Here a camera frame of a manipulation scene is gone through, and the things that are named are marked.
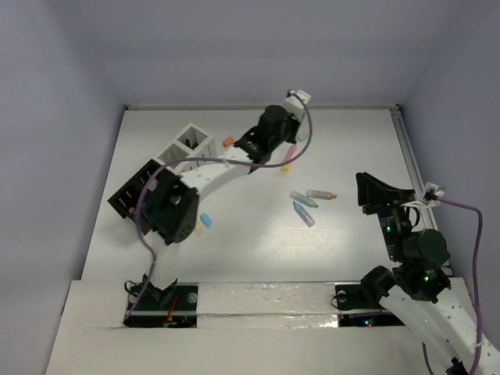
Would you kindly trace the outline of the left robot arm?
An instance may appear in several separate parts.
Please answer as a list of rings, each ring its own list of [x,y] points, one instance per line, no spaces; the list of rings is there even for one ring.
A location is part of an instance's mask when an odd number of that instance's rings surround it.
[[[196,170],[180,175],[168,170],[169,163],[155,170],[142,188],[134,214],[137,237],[151,254],[151,265],[133,305],[127,310],[137,309],[145,294],[148,302],[157,309],[167,307],[173,299],[173,289],[161,281],[151,284],[158,262],[155,249],[145,241],[141,219],[152,225],[166,245],[181,243],[195,229],[198,205],[201,200],[232,180],[247,176],[259,169],[274,169],[300,158],[308,148],[291,159],[270,164],[273,152],[284,142],[296,144],[296,135],[302,121],[313,126],[308,105],[269,105],[259,117],[258,124],[235,141],[220,157],[188,157],[187,162],[201,162]]]

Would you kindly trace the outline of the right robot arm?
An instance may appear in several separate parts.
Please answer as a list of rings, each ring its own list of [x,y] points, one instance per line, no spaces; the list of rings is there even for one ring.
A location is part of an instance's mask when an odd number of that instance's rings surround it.
[[[363,172],[356,176],[362,212],[378,218],[388,256],[398,265],[378,266],[361,280],[359,296],[401,320],[421,341],[423,356],[433,354],[447,374],[497,374],[499,351],[483,330],[480,300],[470,315],[442,267],[450,260],[447,241],[435,229],[415,230],[410,209],[444,203],[442,187],[423,192],[392,187]]]

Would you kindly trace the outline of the green highlighter cap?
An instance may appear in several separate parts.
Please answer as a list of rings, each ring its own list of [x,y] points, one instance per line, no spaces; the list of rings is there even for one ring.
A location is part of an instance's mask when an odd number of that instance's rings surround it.
[[[298,142],[307,141],[309,139],[309,132],[301,132],[297,135],[296,140]]]

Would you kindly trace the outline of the grey orange-tipped highlighter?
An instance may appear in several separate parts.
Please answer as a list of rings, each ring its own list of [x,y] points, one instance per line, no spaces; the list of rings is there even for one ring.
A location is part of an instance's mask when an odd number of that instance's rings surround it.
[[[317,190],[307,190],[306,196],[314,199],[323,199],[323,200],[331,200],[335,199],[338,196],[329,191],[317,191]]]

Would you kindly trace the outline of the small orange marker cap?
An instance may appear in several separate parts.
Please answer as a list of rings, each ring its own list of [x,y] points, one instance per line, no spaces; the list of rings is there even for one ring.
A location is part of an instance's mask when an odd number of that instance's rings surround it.
[[[233,139],[232,137],[228,137],[228,138],[226,138],[226,139],[223,141],[222,145],[223,145],[225,148],[227,148],[227,147],[231,146],[233,143],[234,143],[234,139]]]

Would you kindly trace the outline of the green highlighter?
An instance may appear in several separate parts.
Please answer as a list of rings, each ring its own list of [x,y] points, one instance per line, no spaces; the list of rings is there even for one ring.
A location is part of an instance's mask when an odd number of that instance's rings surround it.
[[[294,201],[305,205],[309,208],[318,208],[318,204],[314,201],[313,198],[307,197],[306,195],[303,195],[302,193],[299,193],[297,191],[291,191],[289,194],[289,197],[293,199]]]

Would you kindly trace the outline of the blue highlighter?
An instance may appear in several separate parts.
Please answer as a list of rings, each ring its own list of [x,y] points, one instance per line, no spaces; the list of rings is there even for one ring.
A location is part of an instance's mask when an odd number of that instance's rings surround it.
[[[304,206],[296,201],[293,201],[293,207],[296,213],[300,216],[302,221],[308,226],[308,227],[313,227],[314,224],[316,223],[315,220],[309,215],[307,210],[304,208]]]

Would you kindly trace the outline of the white slotted organizer box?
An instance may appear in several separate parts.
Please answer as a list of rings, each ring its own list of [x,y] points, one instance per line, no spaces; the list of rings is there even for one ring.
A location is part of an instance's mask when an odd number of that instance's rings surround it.
[[[174,173],[183,173],[199,168],[203,161],[188,162],[189,158],[215,158],[215,138],[201,127],[189,123],[171,141],[167,142],[153,159],[159,164],[168,163]]]

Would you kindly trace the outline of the blue highlighter cap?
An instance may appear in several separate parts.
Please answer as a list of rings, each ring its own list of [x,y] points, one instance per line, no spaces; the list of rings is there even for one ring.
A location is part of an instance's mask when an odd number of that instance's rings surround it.
[[[203,213],[200,215],[200,221],[205,227],[211,227],[212,226],[212,219],[207,213]]]

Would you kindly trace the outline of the yellow highlighter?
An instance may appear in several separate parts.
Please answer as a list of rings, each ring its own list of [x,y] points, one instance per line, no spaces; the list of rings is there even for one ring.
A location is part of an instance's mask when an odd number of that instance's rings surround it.
[[[204,233],[204,227],[203,227],[203,225],[200,222],[197,222],[195,224],[195,233],[198,236],[201,236]]]

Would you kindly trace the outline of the black slotted organizer box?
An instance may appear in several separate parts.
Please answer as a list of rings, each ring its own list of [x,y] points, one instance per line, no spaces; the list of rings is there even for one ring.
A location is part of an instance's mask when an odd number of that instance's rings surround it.
[[[134,222],[142,188],[159,167],[158,162],[150,159],[108,199],[108,203],[122,219],[129,219]]]

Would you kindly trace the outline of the aluminium side rail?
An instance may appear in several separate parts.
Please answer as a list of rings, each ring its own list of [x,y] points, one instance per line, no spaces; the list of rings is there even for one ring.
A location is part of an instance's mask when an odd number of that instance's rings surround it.
[[[424,182],[409,140],[402,111],[398,106],[392,107],[388,110],[388,116],[392,125],[391,157],[395,159],[394,162],[391,162],[391,166],[396,169],[395,172],[390,172],[390,184],[422,193]]]

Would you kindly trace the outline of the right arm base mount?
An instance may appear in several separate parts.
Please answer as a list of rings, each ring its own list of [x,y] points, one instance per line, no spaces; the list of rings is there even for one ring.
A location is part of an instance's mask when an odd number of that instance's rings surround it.
[[[330,304],[339,327],[402,327],[404,323],[374,301],[361,284],[336,284]]]

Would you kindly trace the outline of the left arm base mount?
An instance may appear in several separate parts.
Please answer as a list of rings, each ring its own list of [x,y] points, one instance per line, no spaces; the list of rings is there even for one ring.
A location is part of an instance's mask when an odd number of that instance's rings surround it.
[[[127,281],[123,324],[130,328],[196,328],[198,284],[178,283],[164,289],[149,284],[138,299],[143,283]]]

